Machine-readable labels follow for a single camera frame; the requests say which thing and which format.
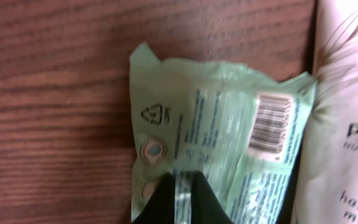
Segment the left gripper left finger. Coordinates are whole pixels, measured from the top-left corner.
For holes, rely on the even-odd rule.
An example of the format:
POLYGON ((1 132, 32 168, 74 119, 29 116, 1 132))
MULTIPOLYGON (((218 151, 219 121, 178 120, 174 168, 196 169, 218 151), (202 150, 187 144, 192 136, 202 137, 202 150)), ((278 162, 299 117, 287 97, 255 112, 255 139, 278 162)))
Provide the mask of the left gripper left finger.
POLYGON ((132 224, 173 224, 175 212, 175 178, 166 173, 140 215, 132 224))

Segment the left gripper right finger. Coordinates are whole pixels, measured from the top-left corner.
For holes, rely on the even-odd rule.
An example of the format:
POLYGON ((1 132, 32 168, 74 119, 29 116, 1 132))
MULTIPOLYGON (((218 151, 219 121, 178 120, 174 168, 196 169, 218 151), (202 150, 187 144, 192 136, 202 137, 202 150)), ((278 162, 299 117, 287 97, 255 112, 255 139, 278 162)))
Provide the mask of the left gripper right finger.
POLYGON ((204 174, 193 173, 191 186, 191 223, 192 224, 232 224, 217 200, 204 174))

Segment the teal snack packet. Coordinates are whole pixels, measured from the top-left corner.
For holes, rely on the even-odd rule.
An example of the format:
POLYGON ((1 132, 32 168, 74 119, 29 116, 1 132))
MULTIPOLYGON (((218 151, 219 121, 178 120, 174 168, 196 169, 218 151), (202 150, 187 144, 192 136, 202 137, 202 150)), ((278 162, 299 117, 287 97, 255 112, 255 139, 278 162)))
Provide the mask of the teal snack packet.
POLYGON ((275 223, 311 113, 316 80, 284 82, 245 64, 159 59, 147 44, 129 58, 131 220, 166 173, 174 223, 191 223, 193 173, 206 177, 232 223, 275 223))

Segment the white cosmetic tube gold cap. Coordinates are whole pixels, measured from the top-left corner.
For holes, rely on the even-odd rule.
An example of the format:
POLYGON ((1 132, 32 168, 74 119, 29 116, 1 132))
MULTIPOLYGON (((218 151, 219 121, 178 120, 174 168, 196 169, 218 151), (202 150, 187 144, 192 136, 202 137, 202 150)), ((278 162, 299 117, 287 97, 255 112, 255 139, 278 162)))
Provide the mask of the white cosmetic tube gold cap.
POLYGON ((358 224, 358 0, 317 2, 312 74, 291 222, 358 224))

